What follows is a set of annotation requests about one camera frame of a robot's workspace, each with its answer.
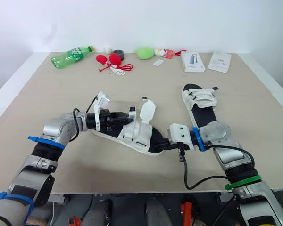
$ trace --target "white box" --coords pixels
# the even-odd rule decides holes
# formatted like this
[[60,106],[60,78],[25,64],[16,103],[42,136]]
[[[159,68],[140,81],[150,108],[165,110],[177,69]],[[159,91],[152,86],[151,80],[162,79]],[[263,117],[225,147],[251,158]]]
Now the white box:
[[231,58],[231,54],[215,51],[209,62],[208,69],[227,73],[227,70],[230,66]]
[[206,69],[199,53],[181,52],[180,57],[183,62],[185,72],[204,72]]

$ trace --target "beige tabletop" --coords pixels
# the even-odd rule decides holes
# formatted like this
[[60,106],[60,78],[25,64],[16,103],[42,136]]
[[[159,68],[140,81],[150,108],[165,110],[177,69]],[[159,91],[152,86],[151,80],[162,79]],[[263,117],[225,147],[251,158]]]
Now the beige tabletop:
[[[236,55],[228,73],[206,69],[204,73],[185,73],[180,57],[159,57],[141,61],[125,54],[124,64],[134,69],[118,76],[95,61],[96,54],[64,69],[56,69],[49,55],[0,118],[0,190],[7,190],[15,173],[35,143],[28,136],[40,136],[50,118],[59,117],[75,107],[85,111],[93,97],[104,91],[112,101],[110,111],[140,111],[141,97],[155,102],[151,124],[167,137],[172,123],[191,127],[189,114],[181,98],[187,83],[203,88],[219,87],[216,117],[228,123],[233,137],[256,160],[256,169],[271,188],[283,188],[283,108],[269,90]],[[211,54],[201,54],[205,66]],[[212,175],[224,175],[212,151],[187,152],[189,184]],[[68,144],[59,159],[54,193],[180,192],[183,164],[177,150],[159,156],[147,156],[124,145],[81,133]],[[195,191],[224,190],[224,179],[213,179]]]

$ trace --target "black tape roll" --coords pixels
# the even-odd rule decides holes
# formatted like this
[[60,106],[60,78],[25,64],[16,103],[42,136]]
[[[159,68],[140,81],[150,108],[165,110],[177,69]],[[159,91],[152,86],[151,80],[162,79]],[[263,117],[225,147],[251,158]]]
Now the black tape roll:
[[114,50],[113,53],[118,54],[121,60],[124,60],[124,52],[122,50],[117,49],[117,50]]

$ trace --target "white wall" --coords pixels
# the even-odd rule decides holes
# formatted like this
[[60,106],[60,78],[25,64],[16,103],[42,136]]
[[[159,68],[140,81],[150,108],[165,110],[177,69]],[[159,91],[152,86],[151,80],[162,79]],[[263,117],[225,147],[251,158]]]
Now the white wall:
[[283,0],[0,0],[0,86],[32,51],[87,45],[252,53],[283,86]]

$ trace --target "green cable tie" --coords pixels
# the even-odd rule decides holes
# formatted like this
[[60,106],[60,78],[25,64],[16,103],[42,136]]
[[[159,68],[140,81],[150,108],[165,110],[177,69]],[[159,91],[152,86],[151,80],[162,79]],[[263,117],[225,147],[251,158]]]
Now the green cable tie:
[[256,180],[261,180],[260,175],[256,175],[256,176],[249,177],[249,178],[246,178],[246,179],[243,179],[243,180],[239,180],[239,181],[232,183],[232,184],[227,184],[227,185],[225,185],[225,189],[227,191],[229,191],[233,188],[240,187],[242,185],[248,184],[250,182],[254,182]]

